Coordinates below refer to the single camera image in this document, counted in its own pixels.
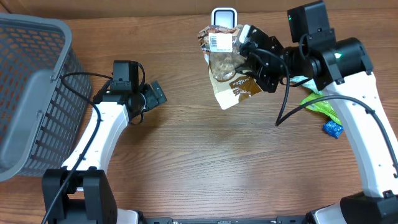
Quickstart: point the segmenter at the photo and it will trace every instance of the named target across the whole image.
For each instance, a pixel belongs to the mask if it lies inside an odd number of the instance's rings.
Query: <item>barcode label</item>
[[[232,34],[209,34],[210,52],[232,52]]]

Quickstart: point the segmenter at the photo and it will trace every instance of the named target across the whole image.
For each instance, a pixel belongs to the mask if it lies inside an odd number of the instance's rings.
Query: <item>snack bag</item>
[[[238,41],[242,27],[208,26],[198,34],[214,95],[223,110],[262,91],[255,79],[235,72],[235,68],[244,63]]]

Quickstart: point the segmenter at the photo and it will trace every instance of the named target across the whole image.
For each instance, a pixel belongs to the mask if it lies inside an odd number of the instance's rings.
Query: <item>wooden table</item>
[[[330,11],[329,17],[339,40],[357,37],[366,46],[397,131],[398,9]],[[136,60],[168,99],[119,138],[108,171],[118,207],[147,217],[260,218],[304,214],[361,191],[347,138],[325,134],[324,116],[301,111],[274,126],[283,86],[220,109],[197,42],[209,22],[209,16],[66,21],[86,71],[110,75],[113,60]],[[285,12],[240,14],[239,23],[292,44]],[[92,81],[97,91],[105,80]],[[286,112],[307,95],[291,90]],[[41,221],[40,181],[15,177],[0,184],[0,222]]]

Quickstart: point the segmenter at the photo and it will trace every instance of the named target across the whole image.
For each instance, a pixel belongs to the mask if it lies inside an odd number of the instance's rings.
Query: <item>blue wrapper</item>
[[[330,136],[334,137],[335,139],[338,139],[340,134],[342,134],[344,131],[343,127],[333,120],[330,120],[329,122],[324,124],[323,130],[325,130]]]

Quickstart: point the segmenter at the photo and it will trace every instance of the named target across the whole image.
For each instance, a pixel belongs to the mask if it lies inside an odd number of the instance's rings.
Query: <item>gray plastic container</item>
[[[70,155],[86,103],[59,79],[83,72],[62,21],[0,13],[0,181],[41,176]],[[67,78],[92,92],[88,76]]]

